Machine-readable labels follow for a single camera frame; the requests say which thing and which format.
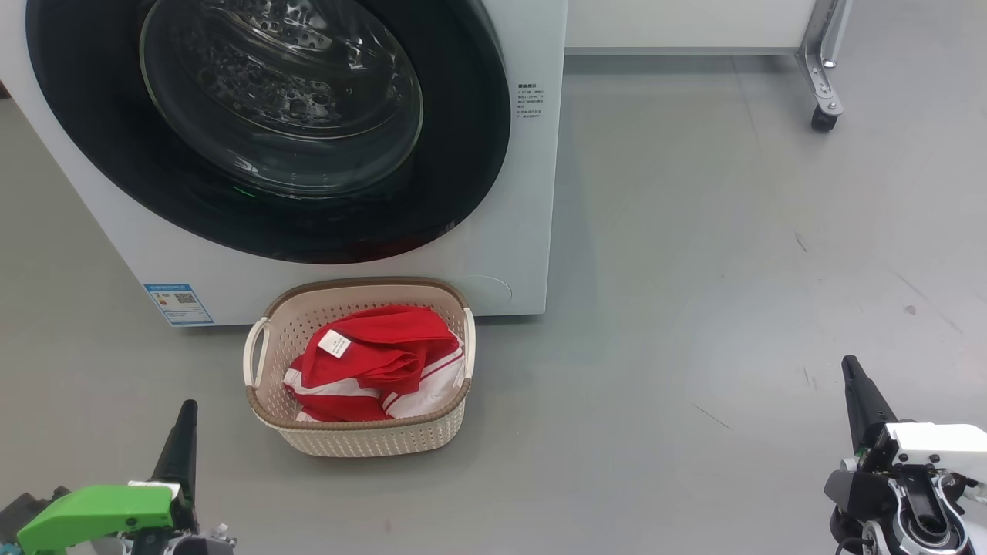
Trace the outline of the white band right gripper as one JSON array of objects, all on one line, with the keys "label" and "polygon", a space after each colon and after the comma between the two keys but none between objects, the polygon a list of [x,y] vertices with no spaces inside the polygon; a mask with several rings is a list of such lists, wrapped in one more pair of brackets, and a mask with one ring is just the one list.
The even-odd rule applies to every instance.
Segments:
[{"label": "white band right gripper", "polygon": [[856,355],[845,355],[841,369],[857,470],[930,465],[987,483],[987,432],[969,424],[899,422]]}]

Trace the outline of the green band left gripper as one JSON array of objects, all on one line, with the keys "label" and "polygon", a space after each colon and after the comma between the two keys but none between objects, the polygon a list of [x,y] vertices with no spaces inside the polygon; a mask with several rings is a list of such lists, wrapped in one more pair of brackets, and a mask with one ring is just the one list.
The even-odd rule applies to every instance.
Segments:
[{"label": "green band left gripper", "polygon": [[66,554],[78,544],[133,535],[133,554],[163,554],[175,524],[173,503],[195,505],[198,404],[184,400],[151,474],[154,482],[94,485],[50,503],[17,533],[25,554]]}]

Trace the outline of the metal leg with black caster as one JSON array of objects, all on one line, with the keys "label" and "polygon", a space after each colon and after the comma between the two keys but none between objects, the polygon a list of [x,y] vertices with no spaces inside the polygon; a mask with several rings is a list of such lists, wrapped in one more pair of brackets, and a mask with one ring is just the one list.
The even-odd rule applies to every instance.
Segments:
[{"label": "metal leg with black caster", "polygon": [[853,4],[854,0],[815,0],[796,53],[801,72],[817,100],[810,127],[819,133],[834,130],[837,120],[844,113],[828,73],[837,66],[837,56]]}]

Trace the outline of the black glass washing machine door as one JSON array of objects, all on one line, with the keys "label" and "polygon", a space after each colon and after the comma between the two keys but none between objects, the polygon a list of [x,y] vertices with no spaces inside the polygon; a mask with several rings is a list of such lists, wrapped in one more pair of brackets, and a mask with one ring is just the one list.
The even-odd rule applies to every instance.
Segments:
[{"label": "black glass washing machine door", "polygon": [[61,129],[130,199],[269,259],[355,264],[441,237],[509,141],[474,0],[27,0]]}]

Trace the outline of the red and white garment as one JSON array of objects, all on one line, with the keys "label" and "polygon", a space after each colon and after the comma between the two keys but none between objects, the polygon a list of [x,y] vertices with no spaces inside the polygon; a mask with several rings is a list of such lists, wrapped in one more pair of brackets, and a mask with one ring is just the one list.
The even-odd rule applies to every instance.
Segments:
[{"label": "red and white garment", "polygon": [[315,331],[291,367],[298,375],[294,391],[415,394],[426,377],[462,355],[462,341],[433,309],[375,307]]}]

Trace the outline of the cream perforated laundry basket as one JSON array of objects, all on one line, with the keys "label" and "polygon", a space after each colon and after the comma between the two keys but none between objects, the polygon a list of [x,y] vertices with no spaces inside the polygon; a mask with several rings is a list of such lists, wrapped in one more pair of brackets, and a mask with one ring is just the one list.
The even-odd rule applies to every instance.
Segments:
[{"label": "cream perforated laundry basket", "polygon": [[[433,309],[464,344],[464,368],[453,397],[425,415],[391,421],[301,422],[301,407],[283,384],[293,358],[318,327],[361,309],[405,304]],[[370,458],[440,449],[460,431],[472,385],[476,324],[461,292],[427,277],[368,277],[312,282],[274,299],[249,331],[243,350],[244,386],[251,411],[307,456]]]}]

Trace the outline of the blue energy label sticker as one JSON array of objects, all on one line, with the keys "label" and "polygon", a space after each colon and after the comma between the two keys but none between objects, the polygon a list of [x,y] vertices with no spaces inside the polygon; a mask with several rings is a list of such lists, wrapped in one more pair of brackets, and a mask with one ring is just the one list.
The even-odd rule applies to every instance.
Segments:
[{"label": "blue energy label sticker", "polygon": [[215,325],[189,284],[144,284],[150,298],[173,327],[204,327]]}]

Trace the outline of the white washing machine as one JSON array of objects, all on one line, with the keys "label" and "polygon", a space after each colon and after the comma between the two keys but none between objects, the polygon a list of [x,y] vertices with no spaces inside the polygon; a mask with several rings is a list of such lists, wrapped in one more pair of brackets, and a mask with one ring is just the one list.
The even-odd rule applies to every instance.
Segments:
[{"label": "white washing machine", "polygon": [[0,83],[12,95],[102,231],[144,284],[189,284],[216,325],[250,325],[287,289],[346,278],[447,282],[479,316],[545,311],[568,0],[483,4],[509,87],[509,141],[490,192],[441,237],[401,255],[306,264],[208,241],[117,189],[57,122],[32,69],[27,0],[0,0]]}]

